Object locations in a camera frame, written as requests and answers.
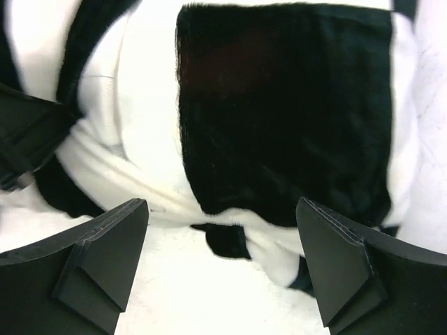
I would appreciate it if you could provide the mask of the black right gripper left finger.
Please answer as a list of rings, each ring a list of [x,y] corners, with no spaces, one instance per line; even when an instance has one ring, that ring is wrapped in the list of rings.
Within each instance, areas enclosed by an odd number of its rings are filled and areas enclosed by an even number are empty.
[[[149,210],[132,199],[74,228],[1,253],[2,334],[114,334]]]

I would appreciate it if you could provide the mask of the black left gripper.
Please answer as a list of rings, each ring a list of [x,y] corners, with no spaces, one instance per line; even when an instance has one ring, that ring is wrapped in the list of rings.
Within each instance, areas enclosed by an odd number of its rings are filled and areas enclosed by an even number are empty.
[[[56,150],[79,119],[78,111],[1,85],[1,190],[64,180]]]

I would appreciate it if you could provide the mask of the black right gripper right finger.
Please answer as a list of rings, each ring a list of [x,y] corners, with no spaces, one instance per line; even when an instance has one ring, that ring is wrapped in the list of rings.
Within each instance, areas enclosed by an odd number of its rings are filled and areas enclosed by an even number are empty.
[[[321,319],[331,334],[446,334],[446,255],[305,198],[296,220]]]

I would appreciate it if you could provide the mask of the white pillow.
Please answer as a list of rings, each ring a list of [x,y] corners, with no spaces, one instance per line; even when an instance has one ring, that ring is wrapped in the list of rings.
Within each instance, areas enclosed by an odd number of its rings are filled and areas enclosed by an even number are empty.
[[[394,1],[393,145],[388,168],[398,239],[446,252],[446,2]]]

